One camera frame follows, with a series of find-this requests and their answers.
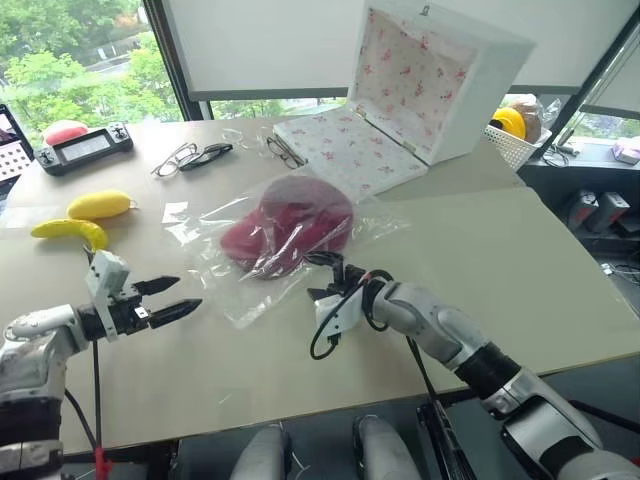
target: robot leg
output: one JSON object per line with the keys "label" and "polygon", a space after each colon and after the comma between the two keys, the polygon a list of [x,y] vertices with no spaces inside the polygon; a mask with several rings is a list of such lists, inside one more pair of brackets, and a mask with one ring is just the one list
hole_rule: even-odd
{"label": "robot leg", "polygon": [[243,450],[230,480],[284,480],[290,457],[287,432],[275,425],[263,428]]}
{"label": "robot leg", "polygon": [[407,446],[385,420],[375,415],[356,418],[353,438],[361,478],[420,480]]}

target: yellow toy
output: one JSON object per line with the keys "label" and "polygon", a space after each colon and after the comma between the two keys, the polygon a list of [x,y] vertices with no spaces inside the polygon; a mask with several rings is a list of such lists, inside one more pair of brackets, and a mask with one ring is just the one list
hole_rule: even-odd
{"label": "yellow toy", "polygon": [[76,198],[69,208],[69,218],[93,220],[120,215],[131,207],[131,198],[119,190],[103,190]]}
{"label": "yellow toy", "polygon": [[493,120],[500,123],[500,130],[510,133],[514,137],[524,140],[527,135],[527,127],[524,118],[518,110],[511,107],[499,108],[493,114]]}
{"label": "yellow toy", "polygon": [[31,230],[31,235],[36,238],[80,235],[89,243],[93,252],[104,250],[109,243],[106,232],[99,225],[71,218],[60,218],[41,223]]}

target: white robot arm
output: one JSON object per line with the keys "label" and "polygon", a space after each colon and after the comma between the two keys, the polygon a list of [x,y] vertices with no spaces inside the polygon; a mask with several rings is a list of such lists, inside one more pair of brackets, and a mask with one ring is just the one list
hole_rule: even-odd
{"label": "white robot arm", "polygon": [[62,443],[60,405],[65,394],[66,362],[89,343],[182,318],[200,299],[149,312],[142,296],[176,283],[177,277],[127,282],[122,259],[99,250],[86,283],[92,303],[60,305],[23,315],[4,331],[0,348],[0,478],[59,478]]}
{"label": "white robot arm", "polygon": [[557,480],[640,479],[640,468],[602,450],[587,419],[537,375],[504,355],[474,322],[426,288],[376,280],[365,288],[373,318],[415,340],[504,420],[502,438],[530,476]]}

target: white basket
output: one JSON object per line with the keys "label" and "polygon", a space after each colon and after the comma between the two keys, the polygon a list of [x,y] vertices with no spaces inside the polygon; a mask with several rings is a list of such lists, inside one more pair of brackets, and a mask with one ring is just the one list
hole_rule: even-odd
{"label": "white basket", "polygon": [[487,125],[484,129],[484,136],[493,143],[505,161],[514,171],[524,165],[533,155],[537,147],[514,137],[510,133],[503,132],[491,125]]}

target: yellow banana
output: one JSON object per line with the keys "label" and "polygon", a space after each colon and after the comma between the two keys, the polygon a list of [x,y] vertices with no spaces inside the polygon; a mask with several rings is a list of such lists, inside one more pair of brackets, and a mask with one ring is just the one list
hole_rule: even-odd
{"label": "yellow banana", "polygon": [[60,218],[43,222],[31,230],[31,236],[36,238],[53,238],[62,235],[80,235],[84,237],[94,252],[105,249],[109,243],[105,231],[99,225],[86,220]]}
{"label": "yellow banana", "polygon": [[130,207],[131,198],[126,193],[119,190],[103,190],[76,198],[67,208],[67,215],[69,218],[93,220],[120,215]]}

